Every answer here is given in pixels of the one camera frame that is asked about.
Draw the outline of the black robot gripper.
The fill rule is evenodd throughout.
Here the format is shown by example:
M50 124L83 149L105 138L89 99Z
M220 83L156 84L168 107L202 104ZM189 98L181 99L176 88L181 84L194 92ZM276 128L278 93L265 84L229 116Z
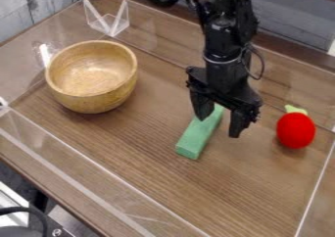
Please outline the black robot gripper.
M238 138L252 122L257 121L261 98L248 80L258 80L250 72L250 57L242 56L233 62L205 63L205 67L185 69L186 87L194 116L204 120L214 110L214 104L230 111L229 137Z

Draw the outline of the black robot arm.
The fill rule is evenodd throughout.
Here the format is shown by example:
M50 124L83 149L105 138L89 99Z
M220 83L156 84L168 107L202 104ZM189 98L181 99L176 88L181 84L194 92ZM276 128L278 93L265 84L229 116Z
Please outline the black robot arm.
M147 0L168 8L178 0ZM230 111L229 137L237 138L257 121L262 105L249 87L262 74L250 70L250 57L258 54L250 40L257 31L250 0L184 0L194 10L204 34L202 68L189 67L186 87L194 115L205 119L221 105Z

